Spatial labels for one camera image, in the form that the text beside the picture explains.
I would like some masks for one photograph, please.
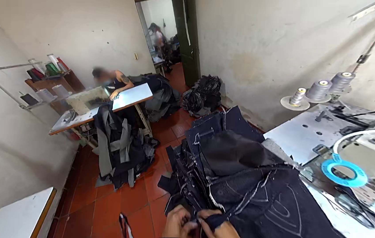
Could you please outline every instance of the white tube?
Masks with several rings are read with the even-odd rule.
[[[363,131],[353,132],[353,133],[350,133],[348,135],[345,135],[344,137],[342,137],[338,141],[336,141],[336,143],[334,143],[334,145],[333,145],[333,153],[334,154],[338,154],[339,153],[339,151],[338,151],[339,145],[345,139],[353,137],[353,136],[370,134],[370,133],[375,133],[375,130],[363,130]]]
[[[55,65],[55,67],[60,70],[60,67],[58,66],[58,60],[57,57],[54,56],[54,54],[47,55],[48,58],[50,58],[51,62]]]

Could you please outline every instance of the woman sewing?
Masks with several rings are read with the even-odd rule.
[[[107,71],[104,68],[95,67],[92,71],[95,82],[99,85],[107,86],[112,91],[110,99],[114,100],[116,96],[126,89],[133,88],[135,85],[121,71]]]

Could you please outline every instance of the person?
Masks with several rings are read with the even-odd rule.
[[[106,85],[107,89],[112,89],[110,99],[114,100],[116,96],[124,90],[133,88],[135,85],[121,71],[107,71],[101,67],[95,67],[92,75],[98,85]]]
[[[223,222],[214,232],[211,231],[205,219],[214,214],[221,214],[220,210],[202,210],[198,212],[199,222],[208,238],[240,238],[236,229],[229,221]],[[167,215],[167,222],[163,231],[163,238],[187,238],[191,230],[198,227],[190,220],[190,213],[182,206],[178,205]]]
[[[151,23],[148,29],[152,30],[154,36],[153,45],[156,47],[158,55],[164,57],[164,46],[167,43],[167,38],[161,31],[161,28],[155,23]]]

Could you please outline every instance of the wire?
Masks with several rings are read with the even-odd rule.
[[[375,133],[375,130],[363,130],[363,131],[353,132],[353,133],[350,133],[348,135],[345,135],[344,137],[342,137],[338,141],[336,141],[336,143],[334,143],[334,145],[333,145],[333,153],[334,154],[339,154],[339,151],[338,151],[339,145],[345,139],[353,137],[353,136],[370,134],[370,133]]]
[[[348,118],[348,117],[352,117],[352,116],[362,116],[362,115],[368,115],[368,114],[373,114],[373,113],[375,113],[375,111],[370,111],[370,112],[355,114],[355,115],[350,115],[350,116],[344,116],[343,118]]]

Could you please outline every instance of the white table top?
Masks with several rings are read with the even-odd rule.
[[[113,111],[119,111],[129,106],[133,106],[140,102],[146,101],[150,98],[152,98],[152,91],[149,88],[148,84],[141,84],[119,93],[118,97],[113,101]],[[66,114],[64,113],[63,116],[61,116],[55,123],[49,134],[54,135],[64,130],[77,127],[86,122],[93,121],[93,117],[96,115],[96,113],[98,113],[98,108],[92,109],[88,113],[85,113],[83,115],[78,115],[68,123],[64,122],[64,115]]]
[[[47,188],[0,208],[0,238],[29,238],[53,190]]]

